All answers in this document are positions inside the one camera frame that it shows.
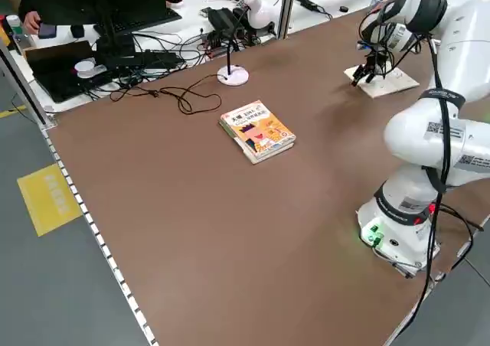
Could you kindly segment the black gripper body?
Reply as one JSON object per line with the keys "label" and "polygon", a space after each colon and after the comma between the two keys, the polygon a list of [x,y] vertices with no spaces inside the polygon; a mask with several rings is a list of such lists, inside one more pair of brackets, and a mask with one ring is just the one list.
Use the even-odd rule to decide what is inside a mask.
{"label": "black gripper body", "polygon": [[364,72],[384,73],[387,65],[387,52],[380,50],[371,50],[366,56],[364,63]]}

